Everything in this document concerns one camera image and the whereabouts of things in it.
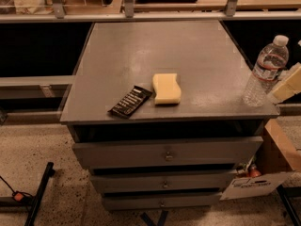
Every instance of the drawer knob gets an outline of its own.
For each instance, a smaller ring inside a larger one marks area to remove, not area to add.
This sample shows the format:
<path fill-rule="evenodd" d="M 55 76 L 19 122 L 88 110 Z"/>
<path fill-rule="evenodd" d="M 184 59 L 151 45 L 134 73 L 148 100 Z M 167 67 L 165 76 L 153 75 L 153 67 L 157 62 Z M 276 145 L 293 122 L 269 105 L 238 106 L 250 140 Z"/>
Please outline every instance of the drawer knob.
<path fill-rule="evenodd" d="M 167 181 L 163 181 L 162 188 L 169 188 L 169 184 L 167 183 Z"/>
<path fill-rule="evenodd" d="M 160 201 L 160 207 L 165 207 L 164 201 Z"/>
<path fill-rule="evenodd" d="M 171 161 L 173 159 L 173 155 L 170 152 L 166 153 L 166 161 Z"/>

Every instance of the gray drawer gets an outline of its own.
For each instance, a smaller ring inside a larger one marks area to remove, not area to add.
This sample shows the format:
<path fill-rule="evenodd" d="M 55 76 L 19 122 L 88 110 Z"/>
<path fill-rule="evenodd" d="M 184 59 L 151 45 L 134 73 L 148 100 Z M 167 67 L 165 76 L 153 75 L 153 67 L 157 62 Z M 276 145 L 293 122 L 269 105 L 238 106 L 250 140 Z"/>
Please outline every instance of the gray drawer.
<path fill-rule="evenodd" d="M 132 198 L 103 198 L 106 210 L 155 209 L 212 205 L 219 202 L 221 193 L 140 196 Z"/>
<path fill-rule="evenodd" d="M 226 188 L 236 170 L 138 173 L 135 175 L 92 176 L 99 193 Z"/>
<path fill-rule="evenodd" d="M 76 143 L 84 169 L 226 164 L 247 162 L 261 137 L 191 138 Z"/>

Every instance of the open cardboard box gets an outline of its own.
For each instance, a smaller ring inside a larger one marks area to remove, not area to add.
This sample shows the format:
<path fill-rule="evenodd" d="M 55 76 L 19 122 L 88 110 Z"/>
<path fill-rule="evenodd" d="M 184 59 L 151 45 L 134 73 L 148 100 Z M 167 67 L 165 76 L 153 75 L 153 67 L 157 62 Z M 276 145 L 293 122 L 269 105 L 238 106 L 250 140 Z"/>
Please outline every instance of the open cardboard box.
<path fill-rule="evenodd" d="M 268 195 L 295 172 L 301 171 L 301 155 L 276 120 L 267 122 L 262 138 L 256 160 L 262 176 L 233 179 L 221 200 Z"/>

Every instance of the gray tabletop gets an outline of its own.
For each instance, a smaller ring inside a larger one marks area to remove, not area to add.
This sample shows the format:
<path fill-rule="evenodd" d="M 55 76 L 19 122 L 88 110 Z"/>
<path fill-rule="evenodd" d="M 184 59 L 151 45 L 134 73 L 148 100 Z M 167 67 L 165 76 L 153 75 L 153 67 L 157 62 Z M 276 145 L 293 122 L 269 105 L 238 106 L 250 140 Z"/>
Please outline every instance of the gray tabletop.
<path fill-rule="evenodd" d="M 156 73 L 177 73 L 179 105 L 153 97 L 129 119 L 107 111 L 134 85 L 153 91 Z M 276 108 L 245 105 L 250 70 L 218 21 L 95 24 L 62 112 L 67 124 L 268 119 Z"/>

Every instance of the concrete floor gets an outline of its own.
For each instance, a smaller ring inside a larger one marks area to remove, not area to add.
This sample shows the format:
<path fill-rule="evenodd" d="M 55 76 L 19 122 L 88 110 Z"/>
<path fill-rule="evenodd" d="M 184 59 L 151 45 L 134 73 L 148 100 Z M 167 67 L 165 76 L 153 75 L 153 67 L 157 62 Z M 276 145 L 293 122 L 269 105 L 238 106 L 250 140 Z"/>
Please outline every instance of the concrete floor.
<path fill-rule="evenodd" d="M 279 124 L 301 150 L 301 117 L 279 117 Z M 72 152 L 73 140 L 67 128 L 58 123 L 53 113 L 8 114 L 0 127 L 0 175 L 15 190 L 35 194 L 47 162 L 55 163 L 55 176 L 50 179 L 35 226 L 144 226 L 144 212 L 154 222 L 160 210 L 109 213 Z M 285 186 L 301 186 L 296 173 Z M 11 192 L 0 182 L 0 196 Z M 301 200 L 293 200 L 301 217 Z M 24 225 L 26 213 L 0 209 L 0 226 Z M 213 206 L 168 209 L 166 226 L 200 225 L 293 225 L 276 192 L 269 196 L 222 201 Z"/>

